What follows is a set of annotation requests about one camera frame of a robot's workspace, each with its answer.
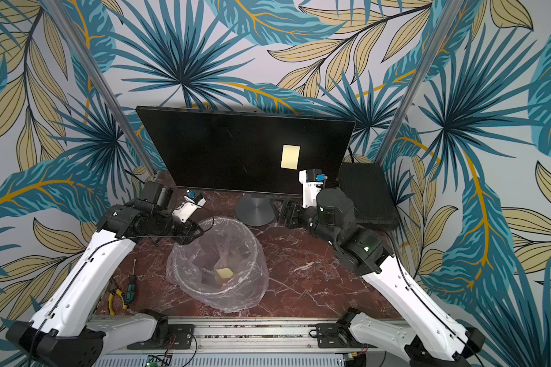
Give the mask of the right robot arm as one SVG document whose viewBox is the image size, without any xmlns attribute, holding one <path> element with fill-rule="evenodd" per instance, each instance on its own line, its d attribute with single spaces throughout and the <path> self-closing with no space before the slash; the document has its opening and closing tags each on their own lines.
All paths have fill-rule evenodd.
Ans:
<svg viewBox="0 0 551 367">
<path fill-rule="evenodd" d="M 377 347 L 411 366 L 468 366 L 478 357 L 485 335 L 464 327 L 422 290 L 390 244 L 357 223 L 354 203 L 341 190 L 323 189 L 306 203 L 283 200 L 279 222 L 329 244 L 340 263 L 379 291 L 407 323 L 398 327 L 350 309 L 337 322 L 345 344 Z"/>
</svg>

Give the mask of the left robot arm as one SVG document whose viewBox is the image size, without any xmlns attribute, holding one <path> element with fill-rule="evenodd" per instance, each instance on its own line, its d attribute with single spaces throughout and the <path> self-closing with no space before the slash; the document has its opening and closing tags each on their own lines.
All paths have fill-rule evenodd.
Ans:
<svg viewBox="0 0 551 367">
<path fill-rule="evenodd" d="M 191 219 L 206 200 L 189 189 L 176 209 L 169 209 L 173 190 L 148 182 L 139 197 L 110 207 L 96 225 L 89 246 L 58 290 L 28 322 L 15 321 L 6 339 L 28 362 L 45 366 L 92 366 L 101 357 L 130 346 L 168 344 L 168 318 L 155 311 L 118 321 L 92 321 L 94 308 L 113 273 L 142 239 L 158 237 L 188 245 L 203 229 Z"/>
</svg>

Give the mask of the yellow sticky note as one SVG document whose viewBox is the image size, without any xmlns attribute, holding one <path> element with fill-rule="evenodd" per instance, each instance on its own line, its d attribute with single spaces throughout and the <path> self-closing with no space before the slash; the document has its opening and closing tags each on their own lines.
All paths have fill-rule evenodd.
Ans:
<svg viewBox="0 0 551 367">
<path fill-rule="evenodd" d="M 215 273 L 220 280 L 226 281 L 234 276 L 234 271 L 230 268 L 215 269 Z"/>
<path fill-rule="evenodd" d="M 300 149 L 297 145 L 283 145 L 280 168 L 297 170 Z"/>
</svg>

